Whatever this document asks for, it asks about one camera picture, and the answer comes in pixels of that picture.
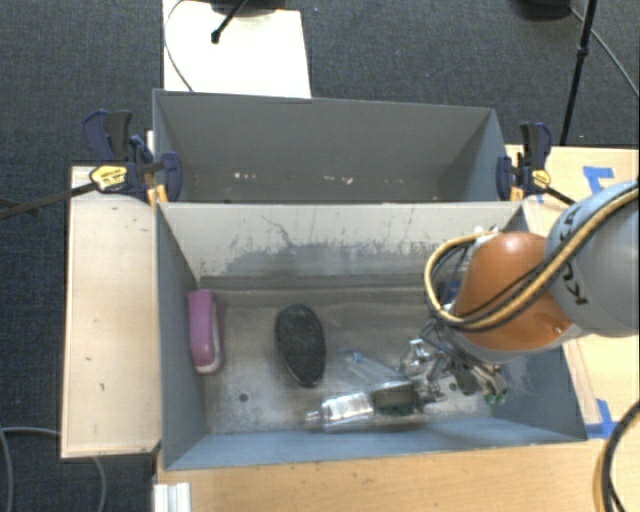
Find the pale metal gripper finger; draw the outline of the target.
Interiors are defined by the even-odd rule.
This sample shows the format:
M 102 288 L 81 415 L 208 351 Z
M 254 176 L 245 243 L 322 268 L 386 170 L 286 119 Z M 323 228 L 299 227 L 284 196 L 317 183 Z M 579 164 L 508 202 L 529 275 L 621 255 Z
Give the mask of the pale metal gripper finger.
M 405 376 L 417 376 L 426 371 L 432 361 L 432 354 L 425 348 L 423 339 L 413 339 L 400 357 L 399 371 Z
M 446 394 L 440 387 L 439 378 L 430 373 L 425 375 L 422 395 L 424 403 L 439 403 L 447 399 Z

